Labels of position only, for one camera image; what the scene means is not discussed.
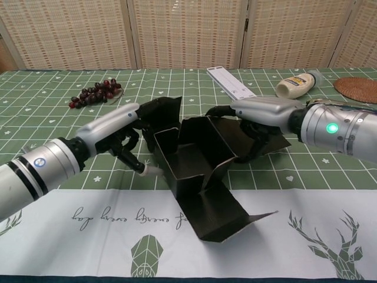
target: bottle label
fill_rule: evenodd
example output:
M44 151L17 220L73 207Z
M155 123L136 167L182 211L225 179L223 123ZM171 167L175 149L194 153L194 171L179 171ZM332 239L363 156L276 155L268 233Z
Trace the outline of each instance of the bottle label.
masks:
M295 86L303 85L304 83L306 83L306 80L304 80L300 77L287 78L287 79L285 79L285 81L287 81L288 83L291 83Z

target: grapes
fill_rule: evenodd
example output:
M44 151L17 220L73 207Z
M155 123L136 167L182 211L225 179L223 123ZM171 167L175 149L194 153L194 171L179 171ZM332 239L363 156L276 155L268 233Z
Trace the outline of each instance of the grapes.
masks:
M68 103L70 108L80 109L95 103L107 103L109 99L113 99L119 93L121 84L117 83L115 78L104 80L103 82L94 83L94 87L83 88L78 97L71 97Z

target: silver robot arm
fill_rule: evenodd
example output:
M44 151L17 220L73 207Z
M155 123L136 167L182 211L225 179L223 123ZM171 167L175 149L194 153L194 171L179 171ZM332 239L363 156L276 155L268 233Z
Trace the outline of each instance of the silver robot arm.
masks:
M161 169L139 162L131 150L139 138L134 129L144 130L141 118L169 99L126 104L79 128L70 140L53 139L0 166L0 222L79 174L97 154L110 152L142 176L162 175Z
M252 97L214 107L207 115L239 117L244 132L254 139L293 133L304 144L377 163L377 111L360 104L318 99L303 105L286 98ZM250 158L265 144L258 143Z

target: green indicator light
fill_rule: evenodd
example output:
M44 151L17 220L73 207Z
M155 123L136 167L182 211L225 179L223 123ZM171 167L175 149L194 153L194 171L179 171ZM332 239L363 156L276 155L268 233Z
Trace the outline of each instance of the green indicator light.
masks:
M335 123L328 124L326 127L326 131L328 131L329 134L335 134L339 130L339 127Z

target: bamboo screen panel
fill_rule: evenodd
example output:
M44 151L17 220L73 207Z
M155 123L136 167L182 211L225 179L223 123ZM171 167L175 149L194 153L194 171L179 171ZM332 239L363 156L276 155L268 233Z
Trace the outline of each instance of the bamboo screen panel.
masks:
M120 1L0 0L26 68L130 68Z
M339 0L254 2L247 67L327 67L349 5Z
M377 66L377 1L364 0L335 67Z
M142 67L239 67L242 4L247 1L133 0Z

